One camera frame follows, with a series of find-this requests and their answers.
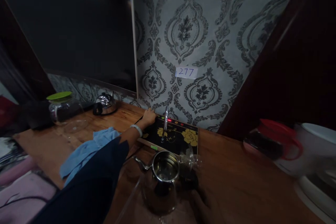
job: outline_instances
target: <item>wooden table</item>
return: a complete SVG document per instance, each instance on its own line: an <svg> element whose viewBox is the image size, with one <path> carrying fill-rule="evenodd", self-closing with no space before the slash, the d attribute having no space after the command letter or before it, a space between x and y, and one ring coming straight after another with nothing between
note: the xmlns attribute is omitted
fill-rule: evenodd
<svg viewBox="0 0 336 224"><path fill-rule="evenodd" d="M123 132L143 114L143 109L118 103L113 115L96 117L86 112L89 126L81 135L66 139L53 127L43 131L27 130L15 139L33 157L39 167L59 187L61 164L82 142L92 139L92 132L114 127ZM202 187L212 191L219 202L226 223L323 223L297 197L294 180L268 163L261 165L245 155L241 142L218 135L205 129L199 130L199 154L203 165L200 176ZM141 144L135 144L134 150ZM137 154L144 161L153 155L150 148L142 148ZM134 179L139 169L134 166L121 172L111 210L105 223L114 223L127 197L123 177L132 174Z"/></svg>

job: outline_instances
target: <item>silver kettle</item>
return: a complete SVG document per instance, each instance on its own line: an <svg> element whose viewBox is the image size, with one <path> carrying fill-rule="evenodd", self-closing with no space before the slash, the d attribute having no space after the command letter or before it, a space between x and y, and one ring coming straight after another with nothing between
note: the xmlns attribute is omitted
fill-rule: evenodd
<svg viewBox="0 0 336 224"><path fill-rule="evenodd" d="M93 114L95 116L106 116L114 113L117 110L117 104L112 95L102 93L96 99L96 103L93 105Z"/></svg>
<svg viewBox="0 0 336 224"><path fill-rule="evenodd" d="M177 206L176 186L180 172L177 157L172 152L164 150L158 152L148 166L136 156L132 158L145 173L142 195L149 210L157 215L172 212Z"/></svg>

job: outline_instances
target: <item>number 277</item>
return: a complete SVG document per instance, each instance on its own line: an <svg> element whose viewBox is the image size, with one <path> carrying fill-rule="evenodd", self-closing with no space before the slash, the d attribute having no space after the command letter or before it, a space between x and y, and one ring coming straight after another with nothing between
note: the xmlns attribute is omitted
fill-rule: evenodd
<svg viewBox="0 0 336 224"><path fill-rule="evenodd" d="M179 74L184 74L184 75L187 75L188 70L191 70L191 71L189 71L189 72L190 72L189 76L191 76L191 74L192 74L193 71L194 71L193 68L180 68L180 69L181 69L181 71L180 71Z"/></svg>

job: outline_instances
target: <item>white appliance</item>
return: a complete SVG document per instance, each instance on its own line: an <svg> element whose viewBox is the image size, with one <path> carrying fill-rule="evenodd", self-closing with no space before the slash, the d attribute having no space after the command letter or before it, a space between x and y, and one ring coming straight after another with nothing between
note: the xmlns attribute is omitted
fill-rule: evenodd
<svg viewBox="0 0 336 224"><path fill-rule="evenodd" d="M301 177L294 184L294 190L321 220L327 224L336 224L336 166L334 170Z"/></svg>
<svg viewBox="0 0 336 224"><path fill-rule="evenodd" d="M303 154L293 161L279 159L274 163L285 173L301 177L312 174L326 162L327 158L336 157L336 131L310 123L303 123L294 127L296 139L303 146ZM298 149L290 150L295 156Z"/></svg>

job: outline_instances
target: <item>white bracelet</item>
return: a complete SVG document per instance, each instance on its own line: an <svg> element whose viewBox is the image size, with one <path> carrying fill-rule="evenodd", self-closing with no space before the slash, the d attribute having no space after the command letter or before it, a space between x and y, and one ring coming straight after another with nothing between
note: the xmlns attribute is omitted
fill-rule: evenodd
<svg viewBox="0 0 336 224"><path fill-rule="evenodd" d="M135 124L132 124L131 126L130 126L130 128L136 128L138 131L139 131L139 133L140 133L140 137L142 137L142 130L139 128L139 126L138 125L135 125Z"/></svg>

